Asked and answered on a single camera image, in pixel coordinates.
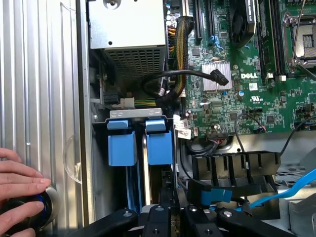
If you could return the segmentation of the person's hand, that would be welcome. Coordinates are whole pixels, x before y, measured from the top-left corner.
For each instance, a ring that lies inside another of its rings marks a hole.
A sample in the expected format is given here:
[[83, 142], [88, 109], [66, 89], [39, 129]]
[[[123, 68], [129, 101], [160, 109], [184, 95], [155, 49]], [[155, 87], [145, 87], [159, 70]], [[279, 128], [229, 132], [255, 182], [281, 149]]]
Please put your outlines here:
[[[10, 198], [40, 194], [51, 184], [35, 169], [22, 163], [15, 151], [0, 149], [0, 203]], [[39, 214], [44, 209], [40, 201], [33, 201], [11, 209], [0, 215], [0, 234], [3, 235], [14, 225], [26, 218]]]

